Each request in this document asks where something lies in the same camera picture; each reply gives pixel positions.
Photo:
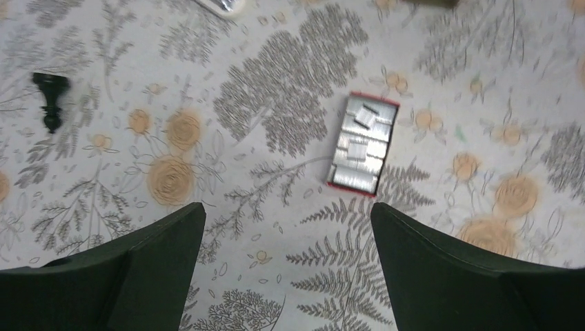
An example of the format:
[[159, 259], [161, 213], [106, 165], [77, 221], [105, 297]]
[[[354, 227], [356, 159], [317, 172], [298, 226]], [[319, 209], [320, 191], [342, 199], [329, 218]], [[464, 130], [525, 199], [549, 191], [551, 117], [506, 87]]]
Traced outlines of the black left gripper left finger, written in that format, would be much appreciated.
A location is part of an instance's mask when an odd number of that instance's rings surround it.
[[206, 222], [191, 203], [38, 268], [1, 271], [2, 330], [178, 330]]

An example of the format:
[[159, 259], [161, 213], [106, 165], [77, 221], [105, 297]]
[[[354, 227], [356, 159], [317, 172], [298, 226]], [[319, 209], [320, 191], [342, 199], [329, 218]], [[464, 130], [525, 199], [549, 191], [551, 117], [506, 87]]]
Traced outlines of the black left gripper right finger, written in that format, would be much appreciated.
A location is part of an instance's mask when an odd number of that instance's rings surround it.
[[385, 203], [370, 213], [399, 330], [583, 330], [584, 270], [498, 255]]

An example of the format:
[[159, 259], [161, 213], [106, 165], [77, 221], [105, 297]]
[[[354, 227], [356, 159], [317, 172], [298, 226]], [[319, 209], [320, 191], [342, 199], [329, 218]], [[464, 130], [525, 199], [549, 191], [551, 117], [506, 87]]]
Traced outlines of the grey metal staple strip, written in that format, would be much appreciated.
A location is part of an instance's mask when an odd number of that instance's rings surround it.
[[327, 185], [377, 195], [399, 108], [390, 99], [363, 92], [349, 94]]

